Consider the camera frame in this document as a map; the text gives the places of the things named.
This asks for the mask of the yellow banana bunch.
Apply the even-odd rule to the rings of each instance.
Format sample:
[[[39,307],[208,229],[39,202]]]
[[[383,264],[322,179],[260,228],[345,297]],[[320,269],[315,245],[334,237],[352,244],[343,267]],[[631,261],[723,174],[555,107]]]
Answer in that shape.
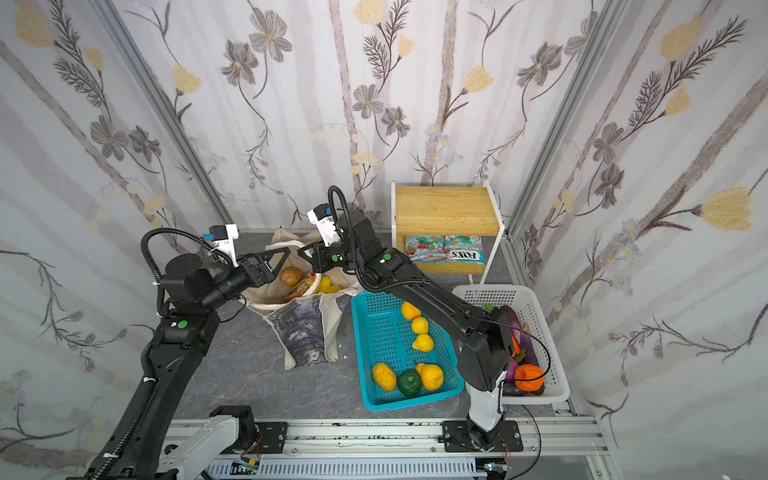
[[[330,278],[323,276],[318,283],[315,294],[334,294],[342,289],[342,286],[334,284]]]

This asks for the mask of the orange candy bag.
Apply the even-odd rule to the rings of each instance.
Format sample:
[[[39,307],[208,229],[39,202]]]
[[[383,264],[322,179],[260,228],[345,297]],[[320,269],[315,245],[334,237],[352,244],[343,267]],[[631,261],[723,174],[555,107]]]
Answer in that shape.
[[[286,302],[290,302],[295,298],[304,296],[308,290],[312,288],[312,285],[316,281],[317,275],[314,272],[307,272],[290,290],[285,297]]]

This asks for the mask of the brown potato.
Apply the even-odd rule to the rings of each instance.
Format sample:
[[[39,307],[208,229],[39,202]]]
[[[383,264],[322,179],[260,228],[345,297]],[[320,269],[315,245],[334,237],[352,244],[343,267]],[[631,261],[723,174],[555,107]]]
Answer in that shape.
[[[279,281],[286,287],[293,288],[304,277],[305,273],[298,267],[284,267],[279,274]]]

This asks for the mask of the cream canvas tote bag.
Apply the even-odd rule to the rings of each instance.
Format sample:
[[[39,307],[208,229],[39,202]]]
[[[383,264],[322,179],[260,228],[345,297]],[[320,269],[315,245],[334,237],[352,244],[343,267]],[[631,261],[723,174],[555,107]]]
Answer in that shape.
[[[323,276],[343,289],[334,294],[315,294]],[[360,283],[336,268],[321,274],[304,296],[286,302],[290,290],[276,280],[244,293],[247,308],[270,325],[284,348],[284,368],[338,361],[337,333],[342,313],[352,298],[363,292]]]

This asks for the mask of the orange bell pepper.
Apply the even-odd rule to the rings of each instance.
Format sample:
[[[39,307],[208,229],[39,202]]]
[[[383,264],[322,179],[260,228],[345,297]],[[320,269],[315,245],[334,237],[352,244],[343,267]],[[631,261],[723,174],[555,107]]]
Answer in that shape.
[[[540,391],[544,387],[544,372],[533,364],[520,364],[514,372],[514,386],[526,393]]]

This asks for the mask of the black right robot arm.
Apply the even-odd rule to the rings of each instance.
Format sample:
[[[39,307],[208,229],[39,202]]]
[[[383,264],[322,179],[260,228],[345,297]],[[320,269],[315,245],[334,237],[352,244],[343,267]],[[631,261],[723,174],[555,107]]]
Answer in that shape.
[[[340,268],[370,293],[389,293],[418,308],[460,347],[457,370],[470,394],[465,437],[488,451],[501,437],[503,382],[515,348],[511,325],[499,307],[474,306],[433,282],[403,252],[384,247],[360,210],[349,208],[343,191],[328,188],[328,201],[309,212],[319,241],[298,250],[316,273]]]

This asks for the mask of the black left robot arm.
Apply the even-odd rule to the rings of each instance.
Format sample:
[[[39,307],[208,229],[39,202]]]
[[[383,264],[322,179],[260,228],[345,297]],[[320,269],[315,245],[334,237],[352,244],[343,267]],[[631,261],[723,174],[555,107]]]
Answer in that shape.
[[[159,269],[150,241],[170,234],[188,238],[215,257],[206,262],[190,253],[178,255]],[[121,420],[94,462],[86,479],[193,479],[219,454],[253,453],[264,433],[247,406],[214,410],[208,426],[195,439],[171,451],[163,447],[181,397],[212,346],[221,324],[220,307],[247,289],[268,285],[280,272],[274,255],[286,261],[287,247],[238,256],[226,226],[196,236],[169,227],[148,231],[141,253],[158,289],[160,322],[140,354],[142,376]]]

